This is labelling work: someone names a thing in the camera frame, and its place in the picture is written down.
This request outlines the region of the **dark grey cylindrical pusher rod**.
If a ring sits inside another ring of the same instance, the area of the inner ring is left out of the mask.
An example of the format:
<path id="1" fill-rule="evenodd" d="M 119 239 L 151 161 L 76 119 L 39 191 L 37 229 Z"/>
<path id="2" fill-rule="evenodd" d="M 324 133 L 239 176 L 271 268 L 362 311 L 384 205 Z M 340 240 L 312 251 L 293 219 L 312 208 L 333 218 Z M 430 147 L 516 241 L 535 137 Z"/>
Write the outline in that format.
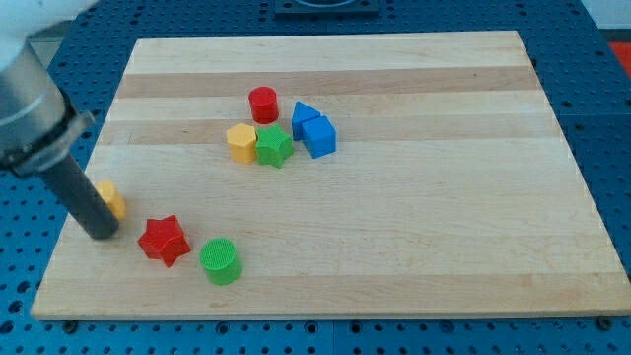
<path id="1" fill-rule="evenodd" d="M 92 239 L 108 239 L 117 232 L 118 219 L 70 154 L 38 175 Z"/>

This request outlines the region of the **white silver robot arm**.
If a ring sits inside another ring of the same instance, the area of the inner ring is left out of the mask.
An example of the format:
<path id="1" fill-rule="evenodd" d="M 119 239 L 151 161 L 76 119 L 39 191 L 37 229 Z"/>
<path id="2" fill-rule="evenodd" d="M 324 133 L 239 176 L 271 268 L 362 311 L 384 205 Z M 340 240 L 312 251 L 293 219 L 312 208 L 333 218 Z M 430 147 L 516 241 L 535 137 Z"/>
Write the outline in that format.
<path id="1" fill-rule="evenodd" d="M 1 169 L 46 184 L 95 240 L 119 221 L 70 154 L 94 116 L 77 111 L 51 79 L 29 38 L 80 13 L 95 0 L 9 0 L 1 3 Z"/>

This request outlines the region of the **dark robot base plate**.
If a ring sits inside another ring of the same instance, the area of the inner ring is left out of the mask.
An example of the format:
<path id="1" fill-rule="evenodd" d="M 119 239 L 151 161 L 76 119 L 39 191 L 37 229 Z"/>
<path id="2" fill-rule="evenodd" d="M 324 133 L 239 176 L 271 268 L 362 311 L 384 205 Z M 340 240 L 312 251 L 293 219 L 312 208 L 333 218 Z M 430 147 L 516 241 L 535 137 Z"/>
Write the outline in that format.
<path id="1" fill-rule="evenodd" d="M 273 0 L 276 17 L 298 15 L 375 15 L 381 0 Z"/>

